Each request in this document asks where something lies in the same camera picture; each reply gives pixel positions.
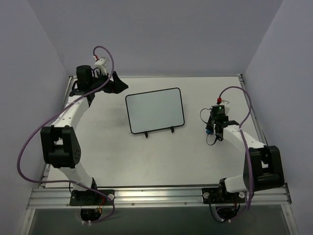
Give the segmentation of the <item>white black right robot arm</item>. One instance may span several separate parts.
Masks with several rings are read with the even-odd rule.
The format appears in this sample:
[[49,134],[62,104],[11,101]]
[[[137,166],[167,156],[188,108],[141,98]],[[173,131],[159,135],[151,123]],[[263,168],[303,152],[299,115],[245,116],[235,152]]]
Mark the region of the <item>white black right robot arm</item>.
[[243,173],[220,180],[217,196],[221,201],[230,201],[235,193],[254,193],[285,184],[278,147],[266,145],[242,131],[238,122],[229,120],[224,105],[210,108],[206,132],[215,135],[215,141],[227,141],[245,155]]

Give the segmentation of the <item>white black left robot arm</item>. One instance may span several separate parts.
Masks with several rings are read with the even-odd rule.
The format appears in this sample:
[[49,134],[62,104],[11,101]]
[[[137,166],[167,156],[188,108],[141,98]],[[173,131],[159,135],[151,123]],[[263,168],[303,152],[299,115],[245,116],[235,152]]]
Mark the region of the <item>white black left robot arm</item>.
[[87,205],[94,205],[99,193],[95,180],[80,163],[82,150],[75,129],[97,92],[119,94],[128,87],[114,70],[96,72],[91,66],[78,66],[64,111],[40,131],[45,163],[62,172],[74,190],[82,191],[81,200]]

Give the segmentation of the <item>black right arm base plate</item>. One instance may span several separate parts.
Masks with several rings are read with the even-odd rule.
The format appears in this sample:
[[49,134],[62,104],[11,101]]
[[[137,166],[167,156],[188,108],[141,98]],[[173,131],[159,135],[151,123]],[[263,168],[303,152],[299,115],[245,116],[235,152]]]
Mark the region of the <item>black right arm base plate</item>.
[[241,198],[238,192],[222,192],[218,187],[202,188],[201,192],[204,204],[238,204],[245,202],[245,198]]

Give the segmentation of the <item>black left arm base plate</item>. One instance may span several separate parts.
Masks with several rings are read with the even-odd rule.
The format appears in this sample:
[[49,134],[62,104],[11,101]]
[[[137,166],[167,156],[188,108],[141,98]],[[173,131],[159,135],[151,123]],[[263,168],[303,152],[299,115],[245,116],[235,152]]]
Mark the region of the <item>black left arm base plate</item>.
[[112,202],[98,193],[86,190],[78,191],[73,190],[71,192],[71,198],[69,202],[70,206],[111,206]]

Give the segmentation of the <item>small black-framed whiteboard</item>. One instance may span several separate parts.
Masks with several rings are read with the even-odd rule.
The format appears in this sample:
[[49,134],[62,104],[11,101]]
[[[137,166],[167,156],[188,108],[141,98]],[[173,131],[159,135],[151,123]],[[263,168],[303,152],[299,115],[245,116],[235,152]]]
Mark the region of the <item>small black-framed whiteboard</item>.
[[181,90],[169,88],[125,97],[130,132],[144,134],[185,124]]

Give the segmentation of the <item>blue whiteboard eraser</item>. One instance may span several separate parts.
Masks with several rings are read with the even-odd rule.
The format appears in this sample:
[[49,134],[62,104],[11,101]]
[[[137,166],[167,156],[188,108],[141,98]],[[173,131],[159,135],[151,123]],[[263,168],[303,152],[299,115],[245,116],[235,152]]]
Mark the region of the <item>blue whiteboard eraser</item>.
[[213,135],[214,132],[212,132],[211,130],[206,129],[206,133],[207,133],[208,135]]

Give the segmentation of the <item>aluminium table frame rail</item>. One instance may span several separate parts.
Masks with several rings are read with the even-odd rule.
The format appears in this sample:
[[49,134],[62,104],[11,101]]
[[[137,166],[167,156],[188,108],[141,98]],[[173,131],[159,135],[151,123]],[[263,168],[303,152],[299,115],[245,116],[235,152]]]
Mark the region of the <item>aluminium table frame rail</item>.
[[[200,110],[230,102],[229,117],[244,122],[256,140],[260,130],[250,117],[238,77],[123,77],[129,88],[121,94],[97,93],[83,114],[76,135],[82,149],[81,164],[99,187],[115,191],[122,207],[200,206],[202,188],[221,178],[242,174],[245,156],[227,141],[206,144]],[[143,134],[130,132],[125,97],[147,91],[179,88],[185,124]]]

